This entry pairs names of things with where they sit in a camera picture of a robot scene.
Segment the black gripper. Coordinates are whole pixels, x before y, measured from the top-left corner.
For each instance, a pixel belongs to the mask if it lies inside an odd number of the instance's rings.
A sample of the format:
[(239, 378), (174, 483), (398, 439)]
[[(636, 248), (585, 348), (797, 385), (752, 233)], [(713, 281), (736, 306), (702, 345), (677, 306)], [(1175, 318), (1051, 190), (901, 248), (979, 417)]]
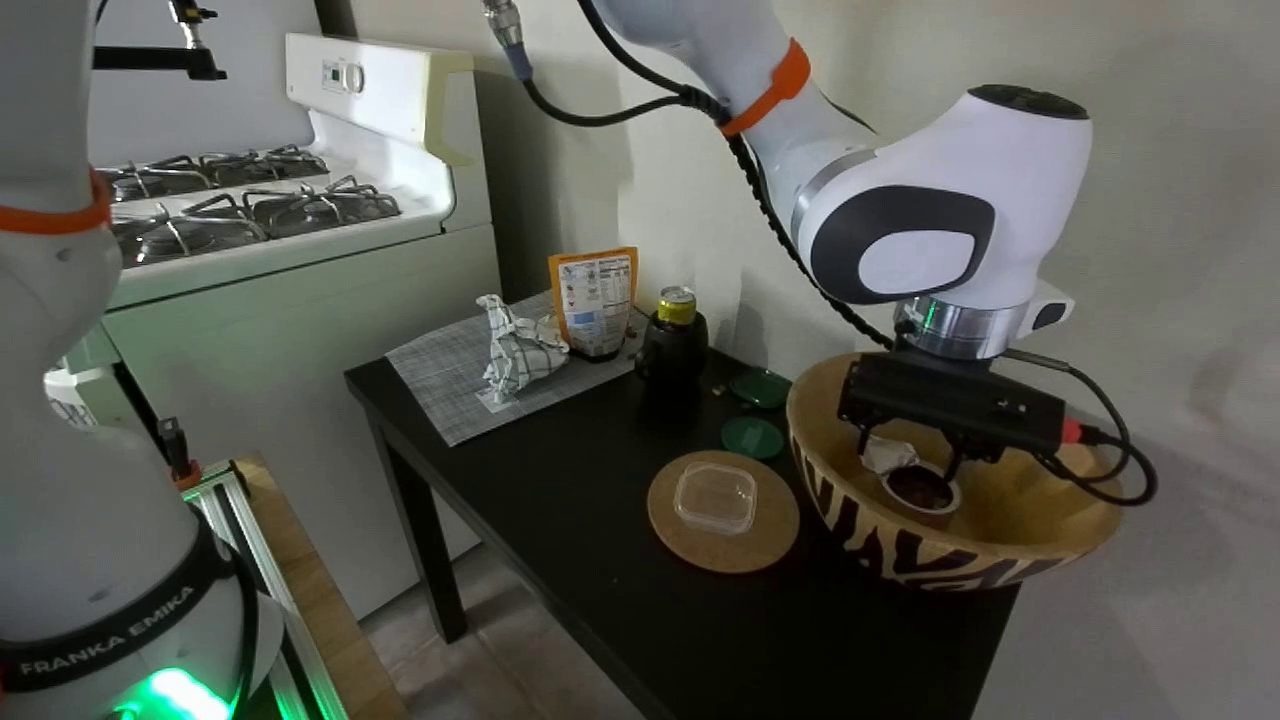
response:
[(935, 426), (965, 461), (999, 461), (1006, 448), (1054, 451), (1062, 403), (989, 369), (943, 362), (921, 353), (867, 353), (842, 371), (840, 417), (852, 426), (910, 420)]

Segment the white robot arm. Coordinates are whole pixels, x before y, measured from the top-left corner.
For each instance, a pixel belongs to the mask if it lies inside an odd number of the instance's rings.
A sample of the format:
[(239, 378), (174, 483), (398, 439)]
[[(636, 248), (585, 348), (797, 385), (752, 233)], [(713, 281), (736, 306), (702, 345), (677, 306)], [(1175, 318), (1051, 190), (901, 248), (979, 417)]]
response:
[(894, 345), (846, 362), (840, 417), (914, 420), (965, 454), (1062, 445), (1062, 403), (993, 371), (1037, 326), (1038, 264), (1092, 153), (1092, 115), (1019, 85), (975, 85), (927, 129), (876, 138), (813, 81), (768, 0), (596, 0), (609, 27), (690, 66), (721, 131), (763, 164), (763, 195), (813, 285), (888, 305)]

